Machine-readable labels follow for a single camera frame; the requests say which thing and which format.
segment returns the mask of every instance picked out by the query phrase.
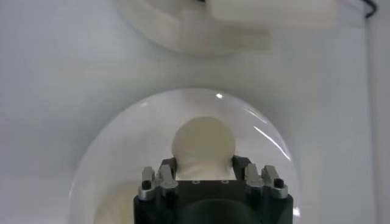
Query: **black cable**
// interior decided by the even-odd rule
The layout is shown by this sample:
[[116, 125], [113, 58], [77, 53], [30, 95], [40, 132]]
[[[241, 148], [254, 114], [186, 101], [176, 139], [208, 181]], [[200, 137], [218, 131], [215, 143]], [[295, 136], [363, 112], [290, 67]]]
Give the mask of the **black cable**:
[[371, 16], [373, 16], [374, 14], [376, 14], [376, 12], [378, 11], [378, 5], [377, 3], [375, 3], [374, 1], [372, 0], [362, 0], [364, 3], [366, 3], [370, 8], [371, 8], [371, 11], [369, 13], [366, 14], [366, 19], [370, 18]]

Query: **white table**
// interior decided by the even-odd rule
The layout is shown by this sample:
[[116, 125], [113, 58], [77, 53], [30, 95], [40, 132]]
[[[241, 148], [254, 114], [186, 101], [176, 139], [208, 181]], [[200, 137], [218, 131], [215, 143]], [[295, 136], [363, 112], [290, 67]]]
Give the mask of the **white table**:
[[361, 5], [332, 30], [273, 33], [270, 52], [187, 57], [150, 44], [109, 0], [0, 3], [0, 223], [66, 223], [81, 156], [120, 111], [180, 87], [266, 115], [300, 175], [303, 223], [373, 223]]

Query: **metal bracket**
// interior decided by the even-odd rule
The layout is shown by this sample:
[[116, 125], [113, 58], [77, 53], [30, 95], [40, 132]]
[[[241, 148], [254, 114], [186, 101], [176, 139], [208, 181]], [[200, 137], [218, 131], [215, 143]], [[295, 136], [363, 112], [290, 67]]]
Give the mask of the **metal bracket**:
[[287, 198], [288, 187], [279, 177], [274, 166], [264, 166], [261, 170], [261, 177], [264, 179], [265, 185], [271, 188], [272, 197], [279, 199]]
[[162, 189], [163, 196], [167, 196], [168, 193], [177, 193], [177, 186], [179, 183], [173, 179], [169, 165], [161, 165], [160, 170], [158, 171], [158, 177], [161, 179], [160, 187]]
[[155, 175], [150, 166], [145, 167], [142, 171], [142, 184], [138, 188], [138, 198], [142, 201], [153, 200], [155, 197]]
[[246, 184], [250, 187], [250, 190], [260, 191], [262, 193], [264, 182], [259, 177], [256, 164], [250, 163], [245, 167], [245, 181]]

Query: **transparent dome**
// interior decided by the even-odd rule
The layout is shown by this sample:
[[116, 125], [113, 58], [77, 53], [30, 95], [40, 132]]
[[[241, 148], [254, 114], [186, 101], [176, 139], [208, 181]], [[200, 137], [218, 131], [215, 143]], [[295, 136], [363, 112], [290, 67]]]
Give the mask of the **transparent dome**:
[[257, 165], [258, 173], [264, 165], [275, 166], [294, 198], [297, 223], [299, 184], [282, 137], [249, 104], [209, 89], [178, 89], [156, 94], [114, 118], [82, 159], [70, 193], [68, 223], [94, 223], [105, 196], [121, 184], [139, 183], [145, 166], [157, 170], [163, 159], [172, 157], [177, 131], [196, 117], [213, 117], [228, 126], [235, 138], [235, 154], [248, 157]]

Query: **screw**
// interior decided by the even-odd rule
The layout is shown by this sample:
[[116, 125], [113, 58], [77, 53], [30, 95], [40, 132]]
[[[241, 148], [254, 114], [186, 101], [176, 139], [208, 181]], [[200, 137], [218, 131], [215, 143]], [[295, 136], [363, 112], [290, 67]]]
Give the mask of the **screw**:
[[284, 188], [285, 187], [285, 182], [280, 179], [280, 178], [276, 178], [274, 179], [274, 187], [276, 188]]
[[142, 190], [150, 190], [152, 188], [152, 182], [150, 180], [142, 181]]

